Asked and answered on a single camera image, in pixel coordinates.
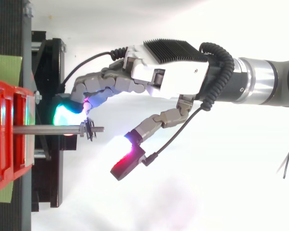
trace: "white wall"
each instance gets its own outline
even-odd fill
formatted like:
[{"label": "white wall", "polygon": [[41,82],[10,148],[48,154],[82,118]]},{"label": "white wall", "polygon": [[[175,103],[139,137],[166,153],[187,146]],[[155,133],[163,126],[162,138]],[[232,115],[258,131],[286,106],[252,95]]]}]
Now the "white wall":
[{"label": "white wall", "polygon": [[[234,57],[289,60],[289,0],[32,3],[32,29],[67,44],[66,74],[96,53],[155,38],[184,39],[196,48],[210,41]],[[110,63],[93,61],[74,79]],[[289,231],[289,168],[285,180],[276,174],[289,150],[289,108],[217,103],[152,165],[115,180],[109,171],[121,156],[105,150],[107,142],[175,105],[122,94],[94,109],[90,117],[105,133],[93,143],[79,138],[78,150],[65,152],[63,204],[40,205],[32,230]],[[156,151],[176,130],[158,131],[143,148]]]}]

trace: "red plastic bin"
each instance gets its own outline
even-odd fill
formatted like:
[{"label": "red plastic bin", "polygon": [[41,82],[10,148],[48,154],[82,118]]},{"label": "red plastic bin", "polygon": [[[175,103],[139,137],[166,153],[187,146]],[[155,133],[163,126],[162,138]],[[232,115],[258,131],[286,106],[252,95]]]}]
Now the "red plastic bin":
[{"label": "red plastic bin", "polygon": [[34,122],[34,94],[0,81],[0,190],[31,168],[34,136],[13,135],[13,125]]}]

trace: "metal rod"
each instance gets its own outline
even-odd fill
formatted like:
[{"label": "metal rod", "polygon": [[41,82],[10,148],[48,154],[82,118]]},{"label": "metal rod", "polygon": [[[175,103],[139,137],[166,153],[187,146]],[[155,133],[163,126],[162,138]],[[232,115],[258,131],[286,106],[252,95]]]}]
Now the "metal rod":
[{"label": "metal rod", "polygon": [[14,134],[27,134],[27,135],[64,135],[64,134],[80,134],[79,125],[71,126],[54,126],[54,125],[26,125],[14,126]]},{"label": "metal rod", "polygon": [[41,42],[32,42],[31,51],[39,51],[41,44],[42,44]]},{"label": "metal rod", "polygon": [[34,150],[34,158],[35,159],[45,159],[46,158],[45,152],[41,149]]}]

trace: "cable connector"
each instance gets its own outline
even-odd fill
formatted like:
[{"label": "cable connector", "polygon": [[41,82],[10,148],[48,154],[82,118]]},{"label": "cable connector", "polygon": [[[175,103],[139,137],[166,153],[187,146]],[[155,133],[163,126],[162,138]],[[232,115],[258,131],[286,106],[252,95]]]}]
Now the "cable connector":
[{"label": "cable connector", "polygon": [[150,156],[148,156],[146,159],[144,159],[144,160],[142,161],[142,163],[143,163],[145,166],[149,166],[157,157],[158,157],[158,154],[157,154],[157,153],[153,153],[153,154],[151,154]]}]

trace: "green light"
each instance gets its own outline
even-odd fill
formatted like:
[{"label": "green light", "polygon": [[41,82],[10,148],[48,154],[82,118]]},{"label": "green light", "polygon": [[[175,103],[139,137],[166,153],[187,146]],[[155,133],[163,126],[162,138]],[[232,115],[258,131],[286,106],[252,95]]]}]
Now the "green light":
[{"label": "green light", "polygon": [[56,108],[53,117],[53,124],[58,125],[80,125],[87,118],[85,111],[83,110],[79,114],[75,114],[67,110],[63,105],[59,105]]}]

